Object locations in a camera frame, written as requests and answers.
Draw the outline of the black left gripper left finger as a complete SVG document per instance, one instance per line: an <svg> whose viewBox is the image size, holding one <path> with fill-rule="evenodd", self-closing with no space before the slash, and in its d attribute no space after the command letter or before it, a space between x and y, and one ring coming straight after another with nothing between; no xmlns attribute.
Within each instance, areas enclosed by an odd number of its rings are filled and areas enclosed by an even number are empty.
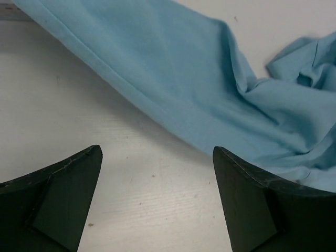
<svg viewBox="0 0 336 252"><path fill-rule="evenodd" d="M93 145L1 183L1 251L77 251L101 164Z"/></svg>

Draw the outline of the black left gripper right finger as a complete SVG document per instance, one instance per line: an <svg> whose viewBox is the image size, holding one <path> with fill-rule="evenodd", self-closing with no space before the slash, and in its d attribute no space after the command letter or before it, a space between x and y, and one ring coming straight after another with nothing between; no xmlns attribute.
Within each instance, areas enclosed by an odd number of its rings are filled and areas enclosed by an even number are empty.
<svg viewBox="0 0 336 252"><path fill-rule="evenodd" d="M335 251L335 194L299 185L222 147L214 171L234 252Z"/></svg>

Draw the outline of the light blue trousers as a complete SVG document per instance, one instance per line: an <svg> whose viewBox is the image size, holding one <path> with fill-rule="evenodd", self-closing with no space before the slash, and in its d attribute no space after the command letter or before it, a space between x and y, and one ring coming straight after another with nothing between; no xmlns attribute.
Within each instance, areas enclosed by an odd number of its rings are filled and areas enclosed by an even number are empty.
<svg viewBox="0 0 336 252"><path fill-rule="evenodd" d="M295 40L258 78L224 21L175 1L15 4L195 148L335 191L335 34Z"/></svg>

